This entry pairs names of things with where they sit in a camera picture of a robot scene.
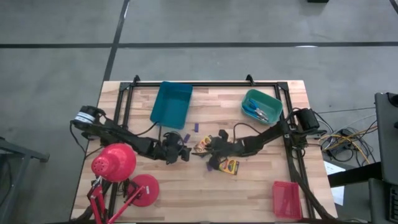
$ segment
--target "black metal frame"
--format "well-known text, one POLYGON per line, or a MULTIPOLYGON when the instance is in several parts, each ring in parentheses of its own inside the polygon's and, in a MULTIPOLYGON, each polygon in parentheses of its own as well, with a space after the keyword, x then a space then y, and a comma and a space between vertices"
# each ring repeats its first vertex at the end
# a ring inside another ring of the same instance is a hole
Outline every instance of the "black metal frame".
POLYGON ((33 151, 31 149, 26 149, 21 146, 17 146, 15 144, 7 142, 5 139, 0 138, 0 150, 10 152, 9 154, 5 154, 3 156, 10 156, 10 154, 17 155, 21 157, 22 163, 19 167, 18 173, 13 178, 11 184, 10 191, 4 204, 2 207, 3 210, 0 211, 0 223, 7 223, 8 218, 14 208, 14 204, 16 202, 18 191, 21 187, 21 182, 24 179, 25 172, 29 165, 29 161, 31 158, 38 159, 40 162, 47 162, 49 160, 50 154, 42 154, 40 152, 33 151))
MULTIPOLYGON (((115 114, 114 114, 114 122, 115 123, 118 123, 118 120, 119 120, 121 103, 122 103, 124 91, 127 89, 129 90, 128 96, 127 96, 127 101, 126 101, 126 108, 124 111, 123 124, 122 124, 122 126, 124 128, 128 128, 127 124, 128 124, 128 120, 129 120, 129 112, 130 112, 130 105, 131 105, 131 101, 132 101, 133 88, 134 87, 157 87, 157 86, 160 86, 160 84, 161 84, 161 82, 147 82, 146 83, 146 82, 138 82, 138 81, 140 81, 140 78, 136 75, 133 82, 122 82, 122 83, 120 83, 120 86, 119 86, 118 100, 116 102, 116 108, 115 108, 115 114)), ((246 81, 242 81, 242 82, 182 82, 182 83, 192 85, 192 86, 268 86, 268 87, 273 87, 274 91, 275 91, 275 96, 280 101, 282 101, 280 91, 281 90, 284 91, 288 114, 293 111, 292 102, 290 100, 289 86, 288 86, 287 82, 255 82, 253 80, 252 76, 248 75, 246 77, 246 81)), ((280 114, 279 119, 281 119, 281 120, 285 119, 285 114, 284 114, 283 110, 282 110, 282 113, 280 114)), ((285 145, 290 179, 292 182, 295 182, 295 180, 292 178, 293 175, 292 175, 292 170, 291 170, 291 166, 294 166, 294 161, 293 161, 293 156, 292 156, 293 149, 292 149, 292 143, 288 136, 284 137, 284 145, 285 145)), ((297 160, 298 160, 300 176, 302 177, 305 184, 308 185, 307 172, 305 170, 303 157, 300 153, 297 153, 297 160)), ((113 186, 112 186, 111 196, 110 196, 110 200, 109 200, 109 208, 108 208, 108 216, 109 217, 113 216, 114 206, 115 206, 115 201, 116 201, 117 187, 118 187, 117 184, 113 184, 113 186)), ((305 195, 305 199, 306 199, 309 218, 315 218, 315 212, 314 212, 312 203, 310 202, 310 200, 308 199, 308 197, 306 195, 305 195)))

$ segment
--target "gray floor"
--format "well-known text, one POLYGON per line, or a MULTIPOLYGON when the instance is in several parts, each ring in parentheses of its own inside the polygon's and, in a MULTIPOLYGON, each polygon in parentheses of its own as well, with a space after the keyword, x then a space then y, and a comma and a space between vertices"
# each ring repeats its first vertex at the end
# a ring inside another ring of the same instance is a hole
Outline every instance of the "gray floor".
MULTIPOLYGON (((0 44, 111 43, 122 4, 2 0, 0 44)), ((398 14, 388 0, 131 0, 120 42, 395 40, 398 14)), ((14 223, 68 220, 83 160, 68 122, 98 101, 108 57, 109 49, 0 49, 0 136, 51 154, 47 164, 32 161, 14 223)), ((110 79, 305 80, 312 108, 340 128, 375 113, 355 110, 374 106, 375 92, 397 92, 397 58, 397 47, 119 49, 110 79), (331 112, 340 110, 353 111, 331 112)), ((365 140, 379 160, 377 134, 365 140)), ((345 204, 339 215, 361 216, 345 204)))

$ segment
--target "wooden table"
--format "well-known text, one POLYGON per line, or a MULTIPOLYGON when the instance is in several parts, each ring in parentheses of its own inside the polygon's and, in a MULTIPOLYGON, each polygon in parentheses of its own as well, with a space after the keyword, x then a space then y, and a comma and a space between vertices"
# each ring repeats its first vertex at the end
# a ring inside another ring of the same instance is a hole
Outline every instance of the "wooden table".
MULTIPOLYGON (((309 107, 303 81, 287 81, 292 106, 309 107)), ((104 82, 98 107, 105 110, 107 117, 113 118, 120 82, 104 82)), ((241 101, 246 92, 257 89, 275 96, 271 87, 195 87, 185 128, 179 130, 184 135, 191 134, 187 143, 193 147, 205 135, 217 136, 219 129, 225 129, 232 136, 232 128, 238 122, 251 124, 260 131, 268 127, 243 115, 241 101), (194 133, 194 125, 199 123, 199 132, 194 133)), ((132 133, 145 131, 152 122, 149 116, 157 96, 158 87, 135 87, 129 115, 129 130, 132 133)), ((124 108, 120 121, 122 123, 124 108)), ((159 129, 155 127, 146 136, 157 138, 159 129)), ((237 126, 238 137, 256 135, 246 126, 237 126)), ((91 142, 88 152, 97 149, 99 142, 91 142)), ((98 155, 93 154, 84 163, 77 190, 72 218, 78 217, 89 205, 86 197, 90 181, 95 177, 91 162, 98 155)), ((272 222, 277 221, 272 211, 272 184, 275 180, 289 181, 289 170, 282 138, 266 144, 259 154, 239 158, 237 175, 220 171, 208 171, 209 157, 191 156, 189 162, 166 165, 165 161, 153 161, 137 156, 137 167, 131 177, 138 174, 153 175, 160 184, 157 201, 149 207, 130 206, 118 221, 125 222, 272 222)), ((319 147, 306 148, 304 157, 310 188, 326 210, 336 217, 335 204, 326 175, 319 147)), ((302 210, 307 217, 305 199, 301 192, 302 210)), ((123 204, 116 199, 115 211, 123 204)))

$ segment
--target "scissors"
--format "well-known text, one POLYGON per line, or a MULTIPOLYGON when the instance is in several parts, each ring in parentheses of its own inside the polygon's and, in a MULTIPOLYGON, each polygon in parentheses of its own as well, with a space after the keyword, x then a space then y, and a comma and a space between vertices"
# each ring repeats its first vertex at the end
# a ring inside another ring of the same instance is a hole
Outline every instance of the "scissors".
POLYGON ((253 99, 249 99, 249 104, 243 105, 243 109, 263 121, 268 121, 267 114, 259 109, 258 104, 253 99))

